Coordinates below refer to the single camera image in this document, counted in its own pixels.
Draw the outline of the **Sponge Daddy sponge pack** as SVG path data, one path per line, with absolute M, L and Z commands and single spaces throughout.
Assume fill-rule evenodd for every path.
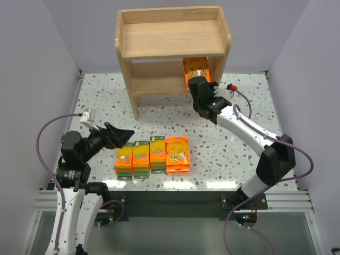
M 164 136 L 150 137 L 151 173 L 166 173 L 166 141 Z
M 132 156 L 133 143 L 131 142 L 128 142 L 123 146 L 123 148 L 117 150 L 114 169 L 118 180 L 132 180 Z
M 150 175 L 149 141 L 135 141 L 133 146 L 132 169 L 137 179 L 148 179 Z

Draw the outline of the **orange Scrub Daddy box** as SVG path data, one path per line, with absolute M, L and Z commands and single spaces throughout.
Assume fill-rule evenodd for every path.
M 188 82 L 191 78 L 200 76 L 205 77 L 208 82 L 211 81 L 207 57 L 183 58 L 183 67 L 187 92 L 190 91 Z
M 166 141 L 166 166 L 191 164 L 188 137 L 167 137 Z
M 188 165 L 170 165 L 166 166 L 167 175 L 189 174 L 190 166 Z

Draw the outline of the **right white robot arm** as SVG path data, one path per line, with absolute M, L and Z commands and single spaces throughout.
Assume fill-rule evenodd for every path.
M 237 104 L 226 99 L 231 85 L 221 88 L 217 82 L 197 76 L 188 80 L 188 87 L 193 109 L 201 117 L 231 131 L 259 156 L 255 174 L 237 189 L 229 200 L 231 204 L 237 206 L 276 185 L 295 167 L 292 138 L 286 134 L 277 136 L 244 116 Z

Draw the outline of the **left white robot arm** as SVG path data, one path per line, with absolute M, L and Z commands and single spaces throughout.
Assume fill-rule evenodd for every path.
M 61 163 L 55 175 L 57 208 L 46 254 L 87 254 L 96 216 L 110 195 L 106 183 L 89 182 L 88 161 L 102 149 L 121 149 L 134 135 L 106 122 L 94 125 L 88 137 L 69 131 L 61 138 Z

